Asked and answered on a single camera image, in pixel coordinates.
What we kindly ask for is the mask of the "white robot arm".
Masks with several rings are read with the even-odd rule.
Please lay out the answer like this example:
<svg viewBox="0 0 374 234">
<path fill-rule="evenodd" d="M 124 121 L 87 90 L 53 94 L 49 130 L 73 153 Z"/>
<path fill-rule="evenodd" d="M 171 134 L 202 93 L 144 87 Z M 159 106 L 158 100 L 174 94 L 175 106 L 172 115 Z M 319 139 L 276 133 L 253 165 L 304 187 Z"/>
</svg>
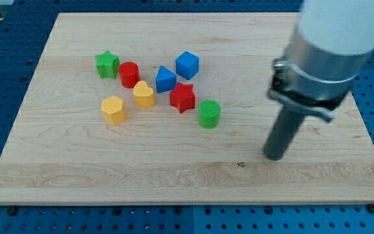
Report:
<svg viewBox="0 0 374 234">
<path fill-rule="evenodd" d="M 374 0 L 306 0 L 297 30 L 329 53 L 369 53 L 374 50 Z"/>
</svg>

